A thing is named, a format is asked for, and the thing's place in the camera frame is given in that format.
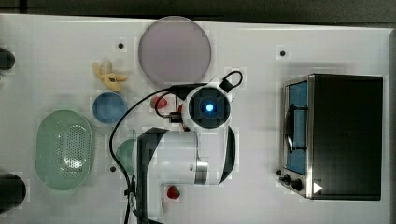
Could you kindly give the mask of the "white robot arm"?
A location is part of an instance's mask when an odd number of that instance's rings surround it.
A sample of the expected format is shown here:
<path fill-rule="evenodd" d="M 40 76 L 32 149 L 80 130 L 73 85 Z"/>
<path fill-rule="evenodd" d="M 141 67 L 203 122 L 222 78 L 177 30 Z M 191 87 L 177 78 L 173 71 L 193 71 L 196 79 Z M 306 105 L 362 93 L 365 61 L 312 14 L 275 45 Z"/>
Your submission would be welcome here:
<path fill-rule="evenodd" d="M 137 138 L 132 156 L 137 224 L 164 224 L 163 195 L 170 185 L 219 185 L 232 172 L 236 143 L 231 89 L 213 83 L 174 85 L 182 100 L 180 131 L 152 127 Z"/>

